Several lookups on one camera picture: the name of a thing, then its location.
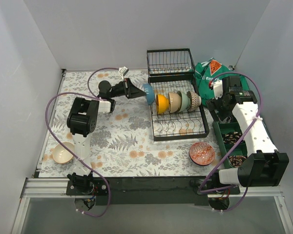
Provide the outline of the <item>black wire dish rack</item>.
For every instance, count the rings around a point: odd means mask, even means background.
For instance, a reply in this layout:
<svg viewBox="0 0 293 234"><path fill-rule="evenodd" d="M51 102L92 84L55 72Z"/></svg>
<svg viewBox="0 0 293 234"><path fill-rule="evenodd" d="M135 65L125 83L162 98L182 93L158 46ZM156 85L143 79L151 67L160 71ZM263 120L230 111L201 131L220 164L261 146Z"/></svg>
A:
<svg viewBox="0 0 293 234"><path fill-rule="evenodd" d="M198 93L195 79L195 64L190 49L147 50L148 83L154 92L151 105L153 138L155 141L197 139L207 137L209 126L203 106L179 107L175 112L160 111L160 102L169 94L177 94L190 103L190 95Z"/></svg>

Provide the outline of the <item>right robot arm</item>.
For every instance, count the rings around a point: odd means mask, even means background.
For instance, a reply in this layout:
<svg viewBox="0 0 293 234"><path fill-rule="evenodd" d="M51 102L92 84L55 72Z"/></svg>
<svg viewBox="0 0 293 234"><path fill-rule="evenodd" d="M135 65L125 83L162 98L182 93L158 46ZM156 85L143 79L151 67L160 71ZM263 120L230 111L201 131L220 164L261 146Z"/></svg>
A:
<svg viewBox="0 0 293 234"><path fill-rule="evenodd" d="M237 168L220 169L219 177L211 181L212 190L224 193L229 185L243 187L278 186L289 164L289 157L281 153L271 141L253 91L245 90L236 73L227 73L222 80L209 82L214 97L206 102L215 121L231 117L242 132L238 143L244 141L246 160Z"/></svg>

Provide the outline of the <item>orange patterned bowl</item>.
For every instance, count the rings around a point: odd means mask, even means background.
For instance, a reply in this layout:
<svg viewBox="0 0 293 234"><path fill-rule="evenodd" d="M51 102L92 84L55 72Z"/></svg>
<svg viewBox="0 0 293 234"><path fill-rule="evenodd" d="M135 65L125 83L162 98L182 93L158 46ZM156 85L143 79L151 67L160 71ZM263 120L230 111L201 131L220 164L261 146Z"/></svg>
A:
<svg viewBox="0 0 293 234"><path fill-rule="evenodd" d="M207 166L214 161L215 150L206 142L197 142L190 147L189 156L196 165Z"/></svg>

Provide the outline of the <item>cream ceramic bowl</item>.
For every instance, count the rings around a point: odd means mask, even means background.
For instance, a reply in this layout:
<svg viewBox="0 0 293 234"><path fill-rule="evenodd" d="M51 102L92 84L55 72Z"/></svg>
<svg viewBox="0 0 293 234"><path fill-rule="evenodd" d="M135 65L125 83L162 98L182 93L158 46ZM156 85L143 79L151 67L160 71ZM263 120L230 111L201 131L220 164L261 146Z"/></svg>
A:
<svg viewBox="0 0 293 234"><path fill-rule="evenodd" d="M168 109L170 113L177 112L182 105L181 97L177 93L169 92L168 104L169 104Z"/></svg>

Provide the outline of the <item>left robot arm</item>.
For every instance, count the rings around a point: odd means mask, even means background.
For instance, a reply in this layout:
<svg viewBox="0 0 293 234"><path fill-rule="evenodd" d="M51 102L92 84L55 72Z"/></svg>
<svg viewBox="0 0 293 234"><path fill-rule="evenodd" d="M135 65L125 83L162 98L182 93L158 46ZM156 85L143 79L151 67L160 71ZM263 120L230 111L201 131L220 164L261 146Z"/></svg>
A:
<svg viewBox="0 0 293 234"><path fill-rule="evenodd" d="M128 78L114 86L104 80L99 83L98 88L98 99L75 98L67 118L67 126L73 136L74 152L77 156L74 159L73 173L67 177L72 182L72 186L83 195L89 195L94 190L89 157L90 140L96 127L98 114L113 112L115 97L125 96L132 99L146 95Z"/></svg>

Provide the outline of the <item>mint green bowl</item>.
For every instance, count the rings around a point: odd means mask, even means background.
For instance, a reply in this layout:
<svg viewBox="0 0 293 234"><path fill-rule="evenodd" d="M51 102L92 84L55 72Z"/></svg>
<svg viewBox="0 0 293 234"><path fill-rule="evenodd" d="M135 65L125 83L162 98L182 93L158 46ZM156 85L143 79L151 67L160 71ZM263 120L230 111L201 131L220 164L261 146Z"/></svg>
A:
<svg viewBox="0 0 293 234"><path fill-rule="evenodd" d="M184 92L181 92L181 91L178 91L177 94L180 96L181 98L181 106L180 108L178 109L178 112L183 112L184 110L188 109L189 108L189 105L190 105L190 99L189 97L187 96L186 93Z"/></svg>

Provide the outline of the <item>cream bowl with yellow stripe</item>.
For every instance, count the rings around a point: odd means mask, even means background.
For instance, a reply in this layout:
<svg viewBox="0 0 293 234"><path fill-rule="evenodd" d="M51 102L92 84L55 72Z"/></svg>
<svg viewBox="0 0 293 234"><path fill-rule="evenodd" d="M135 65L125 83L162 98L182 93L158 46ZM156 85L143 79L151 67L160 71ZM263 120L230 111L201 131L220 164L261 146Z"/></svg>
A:
<svg viewBox="0 0 293 234"><path fill-rule="evenodd" d="M169 106L168 99L161 94L156 95L156 109L157 109L157 114L163 114Z"/></svg>

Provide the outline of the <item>brown patterned bowl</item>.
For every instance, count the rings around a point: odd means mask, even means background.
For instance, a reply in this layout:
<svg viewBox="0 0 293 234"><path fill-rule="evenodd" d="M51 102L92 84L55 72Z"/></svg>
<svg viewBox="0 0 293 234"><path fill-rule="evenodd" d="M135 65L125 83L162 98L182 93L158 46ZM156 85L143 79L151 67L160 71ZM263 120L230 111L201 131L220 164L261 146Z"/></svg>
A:
<svg viewBox="0 0 293 234"><path fill-rule="evenodd" d="M187 91L187 96L190 99L190 104L188 107L189 112L195 111L202 103L201 97L193 91Z"/></svg>

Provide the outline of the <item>cream bowl with blue pattern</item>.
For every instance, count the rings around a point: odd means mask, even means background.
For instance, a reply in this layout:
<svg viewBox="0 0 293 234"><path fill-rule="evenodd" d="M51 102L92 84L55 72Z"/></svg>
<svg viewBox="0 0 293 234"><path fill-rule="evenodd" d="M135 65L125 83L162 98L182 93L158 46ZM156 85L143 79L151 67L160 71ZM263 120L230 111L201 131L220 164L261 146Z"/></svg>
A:
<svg viewBox="0 0 293 234"><path fill-rule="evenodd" d="M68 163L74 156L61 144L58 144L52 152L53 160L58 164Z"/></svg>

